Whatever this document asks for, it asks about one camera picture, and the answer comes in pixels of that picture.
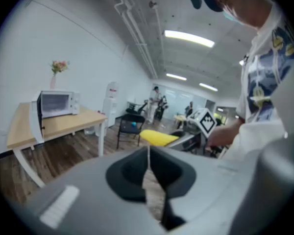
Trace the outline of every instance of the black chair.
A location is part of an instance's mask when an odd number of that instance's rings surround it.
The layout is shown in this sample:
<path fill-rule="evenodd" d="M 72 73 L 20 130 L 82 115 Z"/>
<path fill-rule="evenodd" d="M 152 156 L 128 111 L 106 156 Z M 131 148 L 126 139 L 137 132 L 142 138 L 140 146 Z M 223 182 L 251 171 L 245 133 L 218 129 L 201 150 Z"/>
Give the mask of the black chair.
<path fill-rule="evenodd" d="M 142 131 L 142 126 L 145 122 L 145 118 L 141 115 L 137 114 L 125 114 L 121 118 L 121 123 L 119 127 L 119 132 L 118 132 L 118 144 L 117 144 L 117 149 L 119 148 L 119 142 L 120 142 L 120 134 L 125 133 L 125 134 L 134 134 L 134 138 L 136 135 L 140 134 Z"/>

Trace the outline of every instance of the yellow cushion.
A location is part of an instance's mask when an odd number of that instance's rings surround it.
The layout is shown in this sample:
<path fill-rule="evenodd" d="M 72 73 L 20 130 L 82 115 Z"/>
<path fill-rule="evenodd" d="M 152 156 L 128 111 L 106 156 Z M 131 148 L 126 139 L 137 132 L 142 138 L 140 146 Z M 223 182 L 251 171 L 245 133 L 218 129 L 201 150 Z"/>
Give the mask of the yellow cushion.
<path fill-rule="evenodd" d="M 166 146 L 167 144 L 178 139 L 177 136 L 152 130 L 144 130 L 140 133 L 140 136 L 147 140 L 151 145 L 155 146 Z"/>

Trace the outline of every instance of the wooden floor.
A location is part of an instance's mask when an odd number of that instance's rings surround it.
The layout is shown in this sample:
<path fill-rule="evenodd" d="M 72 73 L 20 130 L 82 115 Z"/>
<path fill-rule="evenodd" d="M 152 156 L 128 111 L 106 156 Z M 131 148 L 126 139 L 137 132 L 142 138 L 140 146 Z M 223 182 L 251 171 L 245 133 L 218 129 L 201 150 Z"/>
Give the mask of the wooden floor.
<path fill-rule="evenodd" d="M 118 152 L 116 145 L 119 124 L 120 121 L 117 120 L 114 126 L 107 129 L 104 138 L 104 154 Z M 143 129 L 153 129 L 163 133 L 170 133 L 175 128 L 174 122 L 167 119 L 162 119 L 161 123 L 155 122 L 153 125 L 143 125 Z M 119 151 L 137 149 L 137 138 L 133 139 L 132 135 L 123 136 L 122 140 L 130 142 L 120 142 Z M 146 144 L 146 141 L 141 140 L 140 146 Z M 75 136 L 67 135 L 37 145 L 34 151 L 30 148 L 25 149 L 23 154 L 38 176 L 47 184 L 75 164 L 97 157 L 98 138 L 87 136 L 83 131 L 79 131 L 76 132 Z M 143 187 L 147 192 L 148 208 L 154 217 L 160 220 L 164 192 L 150 170 L 146 172 Z M 20 166 L 16 157 L 10 155 L 0 159 L 0 189 L 8 199 L 24 204 L 39 188 Z"/>

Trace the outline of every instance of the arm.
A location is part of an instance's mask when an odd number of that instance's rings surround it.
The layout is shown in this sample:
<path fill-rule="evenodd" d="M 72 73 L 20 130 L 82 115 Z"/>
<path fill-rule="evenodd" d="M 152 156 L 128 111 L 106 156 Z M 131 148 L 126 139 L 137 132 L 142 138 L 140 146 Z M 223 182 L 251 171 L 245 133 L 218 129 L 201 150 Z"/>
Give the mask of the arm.
<path fill-rule="evenodd" d="M 239 118 L 231 125 L 216 127 L 209 136 L 206 146 L 210 147 L 231 144 L 235 136 L 239 133 L 240 126 L 244 123 L 245 120 Z"/>

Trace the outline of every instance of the wooden table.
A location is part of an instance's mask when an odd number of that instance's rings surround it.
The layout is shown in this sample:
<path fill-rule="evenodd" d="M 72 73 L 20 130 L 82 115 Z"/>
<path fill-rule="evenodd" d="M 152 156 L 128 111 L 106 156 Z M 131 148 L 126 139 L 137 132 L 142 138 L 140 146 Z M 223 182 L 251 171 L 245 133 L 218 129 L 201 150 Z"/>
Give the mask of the wooden table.
<path fill-rule="evenodd" d="M 31 179 L 40 187 L 45 183 L 38 177 L 33 168 L 30 167 L 21 150 L 37 144 L 29 125 L 30 103 L 20 103 L 12 120 L 7 138 L 7 148 L 12 149 L 17 160 L 28 173 Z M 103 114 L 80 107 L 79 114 L 50 117 L 43 119 L 44 141 L 52 140 L 75 131 L 83 130 L 94 125 L 99 125 L 100 134 L 98 138 L 98 154 L 103 156 L 104 121 L 107 117 Z"/>

